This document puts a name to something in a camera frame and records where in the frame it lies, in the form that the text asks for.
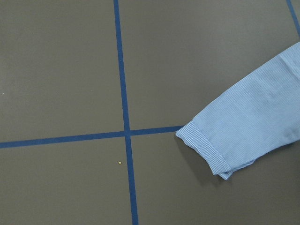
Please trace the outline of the brown paper table mat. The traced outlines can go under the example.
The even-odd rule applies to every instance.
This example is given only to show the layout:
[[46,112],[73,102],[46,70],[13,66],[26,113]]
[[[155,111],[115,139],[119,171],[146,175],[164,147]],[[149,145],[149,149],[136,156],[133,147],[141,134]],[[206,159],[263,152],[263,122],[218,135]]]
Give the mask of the brown paper table mat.
[[224,180],[175,136],[299,22],[297,0],[1,1],[1,224],[299,224],[299,142]]

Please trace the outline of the light blue striped shirt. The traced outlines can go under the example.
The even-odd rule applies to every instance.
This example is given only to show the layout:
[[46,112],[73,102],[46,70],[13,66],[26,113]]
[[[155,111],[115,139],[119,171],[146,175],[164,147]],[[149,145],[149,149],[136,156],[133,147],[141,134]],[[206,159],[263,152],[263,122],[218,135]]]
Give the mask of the light blue striped shirt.
[[227,89],[176,132],[227,180],[300,139],[300,45],[294,44]]

